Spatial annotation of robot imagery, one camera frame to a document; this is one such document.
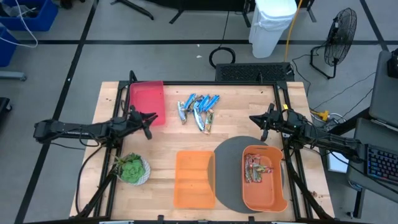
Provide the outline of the black backlit keyboard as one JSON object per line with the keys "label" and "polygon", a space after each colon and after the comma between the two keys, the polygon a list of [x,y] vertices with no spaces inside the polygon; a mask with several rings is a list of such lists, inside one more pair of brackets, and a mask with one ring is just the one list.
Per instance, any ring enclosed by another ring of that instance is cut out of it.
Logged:
{"label": "black backlit keyboard", "polygon": [[367,144],[365,158],[368,176],[398,185],[398,151]]}

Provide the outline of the succulent in white patterned pot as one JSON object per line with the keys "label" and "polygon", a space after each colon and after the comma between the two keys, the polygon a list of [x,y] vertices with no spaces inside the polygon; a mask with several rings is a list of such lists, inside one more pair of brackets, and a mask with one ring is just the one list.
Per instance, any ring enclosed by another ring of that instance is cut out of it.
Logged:
{"label": "succulent in white patterned pot", "polygon": [[127,184],[142,185],[149,180],[151,168],[149,163],[140,155],[130,153],[126,156],[115,156],[113,173]]}

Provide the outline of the opaque orange plastic basket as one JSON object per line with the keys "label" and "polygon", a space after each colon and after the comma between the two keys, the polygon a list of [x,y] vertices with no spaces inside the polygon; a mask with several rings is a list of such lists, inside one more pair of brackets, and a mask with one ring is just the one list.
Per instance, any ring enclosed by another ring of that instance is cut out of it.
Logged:
{"label": "opaque orange plastic basket", "polygon": [[[273,167],[271,173],[260,173],[261,181],[247,183],[244,175],[245,155],[258,156],[259,165]],[[288,201],[284,198],[280,149],[273,146],[250,145],[242,155],[242,198],[250,210],[257,212],[283,212]]]}

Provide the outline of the black aluminium table frame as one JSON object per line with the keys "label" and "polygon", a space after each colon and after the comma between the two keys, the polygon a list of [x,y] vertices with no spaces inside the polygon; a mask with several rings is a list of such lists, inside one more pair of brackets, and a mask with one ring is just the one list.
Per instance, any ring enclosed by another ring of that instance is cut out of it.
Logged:
{"label": "black aluminium table frame", "polygon": [[[142,155],[149,162],[152,172],[149,180],[140,186],[125,184],[116,179],[110,185],[113,189],[106,189],[97,204],[95,216],[110,216],[113,220],[156,220],[163,215],[165,221],[180,220],[209,220],[209,221],[248,221],[253,216],[255,221],[294,221],[295,213],[292,204],[292,194],[289,180],[285,172],[284,196],[288,200],[288,207],[280,213],[238,213],[225,207],[216,200],[214,209],[194,210],[177,209],[174,207],[174,177],[175,158],[178,151],[211,151],[228,138],[234,136],[252,136],[259,138],[261,131],[249,120],[252,114],[262,114],[269,103],[276,101],[272,85],[249,85],[248,83],[221,82],[164,82],[166,123],[163,126],[151,127],[153,139],[148,141],[142,131],[126,137],[122,154],[135,152]],[[125,99],[124,82],[103,82],[101,84],[93,123],[110,119],[114,108],[119,108]],[[217,94],[220,101],[215,106],[215,121],[211,134],[206,135],[198,131],[192,117],[186,125],[181,125],[178,117],[177,101],[184,100],[191,93]],[[322,160],[319,154],[304,149],[301,152],[303,170],[305,172],[308,189],[315,196],[317,202],[327,214],[335,216],[330,193],[325,178]],[[80,182],[79,205],[80,210],[90,201],[98,189],[102,171],[109,171],[109,150],[101,149],[86,164]]]}

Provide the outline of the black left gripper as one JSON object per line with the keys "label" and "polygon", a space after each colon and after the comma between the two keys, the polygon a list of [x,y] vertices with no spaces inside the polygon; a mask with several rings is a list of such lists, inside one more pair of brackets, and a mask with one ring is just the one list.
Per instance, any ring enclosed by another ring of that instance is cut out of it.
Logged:
{"label": "black left gripper", "polygon": [[148,140],[152,139],[152,133],[149,126],[157,119],[157,113],[142,113],[136,110],[135,106],[129,107],[129,117],[126,121],[126,131],[133,133],[143,129],[144,134]]}

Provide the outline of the silver green granola bar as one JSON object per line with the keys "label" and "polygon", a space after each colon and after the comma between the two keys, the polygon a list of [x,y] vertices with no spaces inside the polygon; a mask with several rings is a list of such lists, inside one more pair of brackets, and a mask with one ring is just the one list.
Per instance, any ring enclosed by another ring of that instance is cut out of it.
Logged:
{"label": "silver green granola bar", "polygon": [[244,175],[247,183],[252,182],[252,155],[245,155]]}
{"label": "silver green granola bar", "polygon": [[259,162],[260,158],[258,156],[252,156],[251,160],[251,174],[252,174],[252,180],[254,182],[260,182],[261,181],[261,174],[257,170],[259,168]]}

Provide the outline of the yellow power connector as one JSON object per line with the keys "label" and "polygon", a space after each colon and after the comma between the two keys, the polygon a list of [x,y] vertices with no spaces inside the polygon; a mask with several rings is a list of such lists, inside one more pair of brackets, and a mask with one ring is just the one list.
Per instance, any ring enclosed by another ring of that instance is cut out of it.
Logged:
{"label": "yellow power connector", "polygon": [[329,118],[329,111],[325,110],[325,111],[314,111],[311,110],[311,113],[315,116],[317,116],[317,119],[323,122],[326,122]]}

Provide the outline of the blue and white granola bar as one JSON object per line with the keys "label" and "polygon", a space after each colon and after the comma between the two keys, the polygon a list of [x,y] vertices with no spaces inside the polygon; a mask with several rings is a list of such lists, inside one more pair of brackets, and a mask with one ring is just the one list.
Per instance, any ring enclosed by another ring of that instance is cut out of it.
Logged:
{"label": "blue and white granola bar", "polygon": [[204,124],[204,122],[202,120],[202,117],[201,117],[201,114],[199,113],[198,108],[194,108],[193,109],[193,115],[194,115],[195,122],[196,122],[199,130],[201,132],[203,132],[205,130],[205,124]]}

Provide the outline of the white printed sign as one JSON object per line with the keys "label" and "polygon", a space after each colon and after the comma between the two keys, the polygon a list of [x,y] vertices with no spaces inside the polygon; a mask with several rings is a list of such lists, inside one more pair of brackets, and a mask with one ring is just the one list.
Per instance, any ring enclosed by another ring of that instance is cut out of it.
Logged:
{"label": "white printed sign", "polygon": [[327,152],[327,170],[345,174],[348,169],[348,162],[343,155],[337,152]]}

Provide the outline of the blue plastic crate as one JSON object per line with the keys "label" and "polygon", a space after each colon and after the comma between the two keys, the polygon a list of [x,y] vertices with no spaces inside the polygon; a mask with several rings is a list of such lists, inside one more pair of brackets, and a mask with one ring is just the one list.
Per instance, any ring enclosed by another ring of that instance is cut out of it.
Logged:
{"label": "blue plastic crate", "polygon": [[[30,31],[48,31],[57,16],[58,7],[52,0],[17,0],[20,7],[36,7],[39,12],[34,17],[24,17],[24,22]],[[0,23],[9,30],[26,31],[22,21],[17,17],[0,16]]]}
{"label": "blue plastic crate", "polygon": [[0,27],[0,67],[6,67],[10,64],[17,47],[8,41],[18,43],[5,27]]}

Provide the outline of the blue bar orange Chewy end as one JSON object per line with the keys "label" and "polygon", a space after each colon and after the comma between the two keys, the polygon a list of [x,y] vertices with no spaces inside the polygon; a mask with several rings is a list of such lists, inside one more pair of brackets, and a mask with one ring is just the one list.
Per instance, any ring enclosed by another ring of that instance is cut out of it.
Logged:
{"label": "blue bar orange Chewy end", "polygon": [[213,118],[214,118],[214,111],[212,109],[209,109],[206,112],[205,129],[204,129],[205,134],[211,133],[211,125],[213,124]]}

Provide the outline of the grey round woven placemat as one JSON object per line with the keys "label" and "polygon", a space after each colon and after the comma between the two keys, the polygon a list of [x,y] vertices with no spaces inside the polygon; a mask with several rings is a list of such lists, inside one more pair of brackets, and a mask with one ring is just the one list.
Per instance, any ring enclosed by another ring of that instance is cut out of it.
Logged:
{"label": "grey round woven placemat", "polygon": [[242,155],[250,145],[267,146],[256,138],[237,136],[215,149],[216,197],[225,207],[238,213],[259,213],[247,208],[242,198]]}

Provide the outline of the black perforated computer case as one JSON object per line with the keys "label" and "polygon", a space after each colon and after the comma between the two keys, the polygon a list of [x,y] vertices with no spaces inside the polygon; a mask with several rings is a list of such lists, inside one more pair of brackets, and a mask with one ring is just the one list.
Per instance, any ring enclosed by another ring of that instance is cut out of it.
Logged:
{"label": "black perforated computer case", "polygon": [[216,65],[215,80],[220,82],[293,82],[290,63],[224,63]]}

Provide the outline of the translucent orange plastic bin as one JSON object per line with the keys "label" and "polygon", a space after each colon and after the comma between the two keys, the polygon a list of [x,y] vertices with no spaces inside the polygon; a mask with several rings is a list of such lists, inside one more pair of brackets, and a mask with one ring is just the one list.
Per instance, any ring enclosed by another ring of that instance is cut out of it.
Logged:
{"label": "translucent orange plastic bin", "polygon": [[216,199],[215,153],[180,151],[175,161],[174,207],[212,209]]}

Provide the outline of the black floor fan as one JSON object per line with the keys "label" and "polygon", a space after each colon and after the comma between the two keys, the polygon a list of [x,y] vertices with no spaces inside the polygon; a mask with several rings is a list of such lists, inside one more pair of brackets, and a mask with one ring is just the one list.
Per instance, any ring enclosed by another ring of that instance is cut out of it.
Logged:
{"label": "black floor fan", "polygon": [[[310,51],[310,66],[319,73],[321,73],[328,80],[335,78],[337,65],[346,58],[351,48],[356,32],[356,27],[356,12],[350,7],[341,10],[333,19],[325,43],[314,47]],[[314,53],[321,48],[324,48],[323,58],[325,63],[333,67],[332,76],[327,75],[324,71],[316,67],[313,63]]]}

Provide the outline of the red plastic bin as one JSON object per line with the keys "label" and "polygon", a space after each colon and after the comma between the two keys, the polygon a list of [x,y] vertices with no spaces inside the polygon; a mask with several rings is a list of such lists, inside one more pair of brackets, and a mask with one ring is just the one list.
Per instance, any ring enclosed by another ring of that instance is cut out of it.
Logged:
{"label": "red plastic bin", "polygon": [[161,80],[133,83],[130,85],[130,105],[142,113],[156,113],[153,126],[165,124],[164,83]]}

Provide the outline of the grey desk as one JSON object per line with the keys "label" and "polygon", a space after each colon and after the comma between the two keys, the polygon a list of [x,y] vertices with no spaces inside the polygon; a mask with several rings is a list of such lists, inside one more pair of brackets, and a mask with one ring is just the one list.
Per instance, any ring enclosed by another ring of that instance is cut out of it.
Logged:
{"label": "grey desk", "polygon": [[[360,140],[363,144],[372,144],[391,149],[393,153],[398,153],[398,132],[370,120],[363,118],[357,120],[354,138]],[[398,185],[380,181],[380,183],[397,191],[397,193],[395,193],[363,175],[365,168],[364,163],[357,164],[350,161],[349,164],[357,170],[360,170],[360,172],[357,172],[351,167],[348,167],[346,175],[349,181],[398,203]]]}
{"label": "grey desk", "polygon": [[387,61],[391,56],[392,53],[386,50],[379,53],[369,114],[398,128],[398,78],[390,77],[387,72]]}

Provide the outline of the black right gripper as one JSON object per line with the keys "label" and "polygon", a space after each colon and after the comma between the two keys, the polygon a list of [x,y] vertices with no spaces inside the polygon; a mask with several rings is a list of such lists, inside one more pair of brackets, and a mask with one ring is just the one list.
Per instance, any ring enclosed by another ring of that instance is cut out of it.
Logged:
{"label": "black right gripper", "polygon": [[265,142],[268,137],[268,130],[272,129],[274,131],[279,130],[279,126],[282,123],[282,118],[280,117],[280,112],[275,110],[275,104],[271,103],[268,107],[267,113],[261,115],[249,116],[249,119],[256,125],[262,125],[263,130],[261,141]]}

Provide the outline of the white trash bin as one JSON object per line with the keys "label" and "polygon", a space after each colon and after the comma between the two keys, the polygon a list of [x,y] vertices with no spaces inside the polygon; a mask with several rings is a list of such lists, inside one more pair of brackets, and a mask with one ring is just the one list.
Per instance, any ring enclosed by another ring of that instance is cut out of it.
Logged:
{"label": "white trash bin", "polygon": [[254,57],[266,58],[292,22],[297,4],[295,0],[255,0],[255,3],[249,43]]}

